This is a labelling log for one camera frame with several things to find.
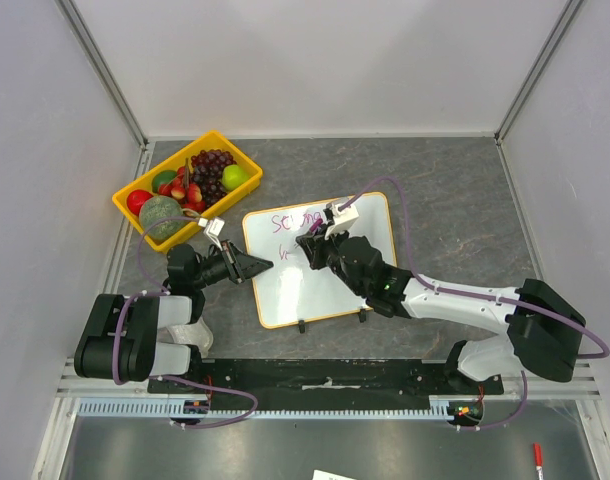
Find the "purple whiteboard marker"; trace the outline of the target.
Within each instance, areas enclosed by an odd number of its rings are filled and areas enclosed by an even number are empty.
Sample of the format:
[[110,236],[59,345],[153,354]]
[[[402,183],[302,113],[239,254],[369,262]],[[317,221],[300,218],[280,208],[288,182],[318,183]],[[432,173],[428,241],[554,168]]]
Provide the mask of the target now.
[[[323,223],[322,217],[314,220],[313,224],[310,227],[308,227],[308,229],[306,230],[306,233],[315,232],[322,223]],[[299,244],[298,244],[298,241],[296,240],[294,243],[294,248],[298,248],[298,247],[299,247]]]

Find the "yellow-framed whiteboard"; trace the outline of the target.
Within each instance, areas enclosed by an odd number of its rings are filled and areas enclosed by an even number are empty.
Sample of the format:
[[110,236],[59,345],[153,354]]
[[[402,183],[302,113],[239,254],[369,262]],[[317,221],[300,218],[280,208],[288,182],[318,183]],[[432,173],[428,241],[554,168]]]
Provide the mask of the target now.
[[252,279],[260,324],[276,329],[357,313],[367,307],[328,268],[313,270],[296,237],[324,219],[328,199],[259,210],[242,220],[247,253],[273,266]]

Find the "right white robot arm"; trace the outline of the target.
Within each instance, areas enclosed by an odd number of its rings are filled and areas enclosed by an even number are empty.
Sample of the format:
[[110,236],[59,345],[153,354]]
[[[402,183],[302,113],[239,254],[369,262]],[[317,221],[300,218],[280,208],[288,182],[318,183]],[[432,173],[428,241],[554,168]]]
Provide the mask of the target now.
[[442,377],[454,393],[520,370],[559,383],[573,376],[586,321],[541,280],[527,279],[519,288],[441,283],[386,263],[364,236],[306,233],[296,243],[311,269],[329,269],[380,315],[441,319],[490,332],[450,351]]

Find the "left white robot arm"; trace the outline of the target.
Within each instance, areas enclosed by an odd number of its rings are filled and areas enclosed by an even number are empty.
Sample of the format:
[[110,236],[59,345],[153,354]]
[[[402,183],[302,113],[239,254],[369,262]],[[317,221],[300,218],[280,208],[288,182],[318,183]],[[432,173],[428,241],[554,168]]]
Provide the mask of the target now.
[[159,331],[168,327],[208,329],[202,318],[204,289],[221,281],[239,285],[274,266],[249,255],[229,241],[202,256],[186,243],[167,253],[167,283],[159,291],[132,296],[96,297],[74,354],[74,370],[82,378],[112,380],[118,385],[169,375],[183,393],[193,393],[204,382],[204,369],[193,361],[204,348],[198,340],[162,342]]

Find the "white whiteboard eraser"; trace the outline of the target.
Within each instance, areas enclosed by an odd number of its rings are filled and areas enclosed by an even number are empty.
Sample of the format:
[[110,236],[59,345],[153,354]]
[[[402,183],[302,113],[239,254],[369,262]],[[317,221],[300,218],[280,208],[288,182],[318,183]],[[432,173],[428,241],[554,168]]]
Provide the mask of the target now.
[[202,318],[193,324],[160,328],[157,333],[158,342],[196,346],[202,357],[209,355],[213,340],[213,333]]

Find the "red cherry bunch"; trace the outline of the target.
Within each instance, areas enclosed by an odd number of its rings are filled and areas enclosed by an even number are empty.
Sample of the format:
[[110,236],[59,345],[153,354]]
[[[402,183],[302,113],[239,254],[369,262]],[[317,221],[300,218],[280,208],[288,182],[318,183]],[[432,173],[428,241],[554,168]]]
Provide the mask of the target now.
[[207,204],[192,172],[187,167],[179,167],[174,171],[177,173],[176,178],[169,186],[163,187],[159,195],[171,197],[183,209],[189,209],[197,213],[204,212]]

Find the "light green apple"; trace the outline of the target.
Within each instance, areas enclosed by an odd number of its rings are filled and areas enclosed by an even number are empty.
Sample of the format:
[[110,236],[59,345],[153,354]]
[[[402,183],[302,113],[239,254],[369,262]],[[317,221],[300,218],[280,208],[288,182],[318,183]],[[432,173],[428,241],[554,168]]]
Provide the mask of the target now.
[[248,173],[239,165],[228,165],[223,169],[221,184],[227,192],[232,192],[249,180]]

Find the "green netted melon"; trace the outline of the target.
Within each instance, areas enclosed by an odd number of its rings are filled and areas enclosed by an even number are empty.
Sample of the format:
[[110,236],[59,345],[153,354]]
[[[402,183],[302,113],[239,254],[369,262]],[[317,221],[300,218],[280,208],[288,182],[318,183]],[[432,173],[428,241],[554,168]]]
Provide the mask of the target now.
[[139,222],[148,235],[156,242],[166,241],[176,234],[185,222],[181,205],[167,196],[154,196],[147,200],[139,212]]

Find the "dark purple grape bunch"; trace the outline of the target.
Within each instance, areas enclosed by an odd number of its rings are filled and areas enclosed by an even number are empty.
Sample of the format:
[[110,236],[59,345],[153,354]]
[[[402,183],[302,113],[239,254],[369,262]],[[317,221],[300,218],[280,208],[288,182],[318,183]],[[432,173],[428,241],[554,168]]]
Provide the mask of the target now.
[[196,184],[207,207],[223,199],[228,193],[222,178],[226,167],[234,165],[231,152],[221,149],[201,150],[191,157],[191,181]]

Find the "green lime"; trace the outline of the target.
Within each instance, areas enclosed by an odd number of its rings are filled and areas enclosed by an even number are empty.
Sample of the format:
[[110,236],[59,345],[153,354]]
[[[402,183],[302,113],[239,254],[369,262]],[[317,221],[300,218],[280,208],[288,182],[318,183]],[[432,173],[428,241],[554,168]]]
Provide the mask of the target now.
[[174,170],[163,170],[157,173],[151,182],[153,193],[159,194],[163,187],[169,186],[176,178],[177,173]]

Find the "red apple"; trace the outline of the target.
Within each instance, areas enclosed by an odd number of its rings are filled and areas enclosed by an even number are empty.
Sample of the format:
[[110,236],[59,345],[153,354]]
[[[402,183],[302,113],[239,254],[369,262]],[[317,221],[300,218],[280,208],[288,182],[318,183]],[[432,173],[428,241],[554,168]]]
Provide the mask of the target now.
[[153,197],[147,190],[136,189],[129,193],[126,199],[126,206],[130,213],[139,216],[143,205]]

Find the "yellow plastic fruit bin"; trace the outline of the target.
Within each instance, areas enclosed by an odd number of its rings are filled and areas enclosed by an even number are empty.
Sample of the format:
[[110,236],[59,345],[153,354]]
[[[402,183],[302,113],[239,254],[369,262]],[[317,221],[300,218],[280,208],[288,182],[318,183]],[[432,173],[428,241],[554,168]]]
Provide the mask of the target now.
[[263,170],[232,141],[212,130],[123,187],[112,197],[130,224],[143,232],[147,202],[169,213],[219,216],[259,187]]

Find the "white paper sheet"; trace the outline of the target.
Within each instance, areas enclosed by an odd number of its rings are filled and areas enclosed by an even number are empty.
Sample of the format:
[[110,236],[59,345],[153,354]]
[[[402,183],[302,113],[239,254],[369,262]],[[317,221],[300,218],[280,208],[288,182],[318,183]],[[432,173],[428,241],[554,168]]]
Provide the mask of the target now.
[[351,477],[327,472],[324,470],[315,470],[312,475],[312,480],[354,480],[354,479]]

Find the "red pen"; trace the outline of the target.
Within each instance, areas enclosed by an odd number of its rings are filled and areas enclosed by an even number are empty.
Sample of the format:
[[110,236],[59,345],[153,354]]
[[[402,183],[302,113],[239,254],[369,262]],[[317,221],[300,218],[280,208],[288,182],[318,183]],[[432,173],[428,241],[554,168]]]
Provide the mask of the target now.
[[542,448],[539,443],[533,444],[535,471],[538,480],[544,480]]

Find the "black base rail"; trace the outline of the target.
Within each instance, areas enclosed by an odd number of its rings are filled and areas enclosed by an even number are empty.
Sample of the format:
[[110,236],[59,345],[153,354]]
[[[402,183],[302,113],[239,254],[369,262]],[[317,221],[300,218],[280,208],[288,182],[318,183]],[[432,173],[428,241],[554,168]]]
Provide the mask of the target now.
[[448,374],[443,363],[412,359],[212,359],[183,377],[250,393],[261,412],[425,410],[433,395],[504,393],[498,374],[480,385]]

